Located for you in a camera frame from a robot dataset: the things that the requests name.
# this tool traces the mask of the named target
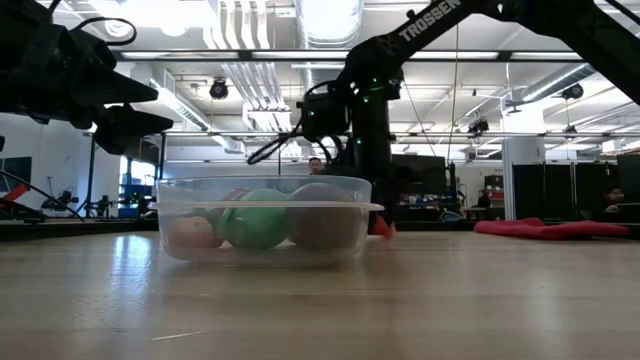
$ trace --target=ceiling light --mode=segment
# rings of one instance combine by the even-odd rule
[[[258,60],[268,59],[338,59],[347,58],[344,50],[302,50],[302,51],[255,51],[253,57]]]
[[[291,64],[291,68],[296,70],[342,70],[344,68],[344,63],[342,64],[323,64],[323,63]]]
[[[280,135],[280,133],[275,131],[239,131],[239,132],[220,131],[220,132],[214,132],[214,134],[224,135],[224,136],[237,136],[237,137],[255,137],[255,136],[269,137],[269,136]]]
[[[166,131],[164,133],[168,137],[202,137],[209,136],[206,132],[185,132],[185,131]]]
[[[126,60],[147,60],[147,61],[172,61],[172,60],[228,60],[233,61],[239,58],[236,51],[217,51],[217,50],[199,50],[199,51],[122,51],[119,53]]]
[[[498,52],[493,51],[419,51],[411,56],[413,60],[480,60],[495,59]]]
[[[511,60],[548,60],[548,61],[569,61],[581,60],[580,55],[568,51],[550,51],[550,52],[514,52],[511,54]]]

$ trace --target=ceiling pipe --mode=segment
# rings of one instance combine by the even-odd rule
[[[235,0],[223,0],[226,9],[227,9],[227,17],[225,23],[225,31],[224,36],[227,39],[227,42],[231,46],[232,49],[240,49],[240,43],[238,42],[238,38],[236,36],[236,5]],[[267,100],[265,100],[265,96],[262,94],[262,90],[260,89],[260,85],[256,80],[249,64],[240,63],[241,73],[244,75],[244,78],[249,81],[250,87],[249,91],[258,99],[258,103],[260,104],[260,109],[267,109]]]
[[[218,129],[209,124],[207,116],[202,114],[187,99],[176,93],[175,79],[168,72],[164,71],[162,82],[157,82],[152,78],[149,79],[149,85],[156,89],[159,93],[158,100],[168,106],[181,118],[189,121],[203,132],[215,132]],[[233,140],[228,136],[212,136],[212,139],[224,147],[225,152],[230,154],[244,154],[246,147],[241,141]]]
[[[295,7],[301,48],[347,49],[358,42],[364,0],[295,0]],[[339,74],[338,70],[303,71],[306,89]]]
[[[270,49],[269,37],[267,36],[267,5],[266,0],[256,1],[256,20],[257,20],[257,37],[258,45],[260,49]],[[262,63],[265,68],[265,74],[268,77],[268,81],[271,84],[271,89],[276,98],[276,102],[279,109],[286,109],[287,105],[284,103],[284,97],[282,96],[282,88],[276,75],[276,68],[272,62]]]
[[[219,0],[208,0],[209,9],[211,12],[211,26],[202,29],[202,38],[205,44],[210,49],[227,49],[227,43],[222,35],[222,25],[220,18],[221,5]],[[260,103],[258,99],[253,96],[249,91],[249,83],[244,78],[238,64],[236,63],[223,63],[222,69],[227,77],[233,81],[234,85],[238,89],[240,96],[244,99],[252,109],[258,109]]]
[[[240,9],[242,11],[242,27],[240,30],[240,38],[242,39],[242,42],[247,49],[255,49],[256,46],[253,43],[253,33],[251,31],[251,3],[249,2],[249,0],[239,1]],[[260,81],[264,85],[264,90],[267,97],[269,98],[268,108],[277,108],[277,99],[273,92],[273,86],[271,85],[269,78],[266,75],[262,63],[252,63],[250,67],[255,70],[256,74],[258,74],[258,77],[260,78]]]
[[[537,83],[525,88],[513,105],[528,104],[555,95],[566,88],[596,74],[596,69],[589,64],[566,65]]]

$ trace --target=white wall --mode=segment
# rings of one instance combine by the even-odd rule
[[[0,114],[0,135],[6,138],[0,157],[32,157],[34,186],[48,193],[47,177],[51,176],[54,196],[72,187],[73,195],[84,201],[91,139],[83,136],[82,131],[67,122],[52,120],[49,125],[39,125],[28,117]],[[119,156],[108,155],[102,149],[96,152],[94,200],[103,193],[112,199],[118,198],[119,161]],[[29,191],[17,202],[38,210],[44,200],[44,196]]]

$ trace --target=table surface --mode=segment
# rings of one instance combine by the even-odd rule
[[[0,244],[13,359],[640,358],[640,244],[370,240],[336,269],[169,258],[157,233]]]

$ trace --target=plastic bin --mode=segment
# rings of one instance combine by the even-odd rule
[[[364,245],[368,181],[338,176],[214,177],[158,183],[171,257],[223,265],[325,266]]]

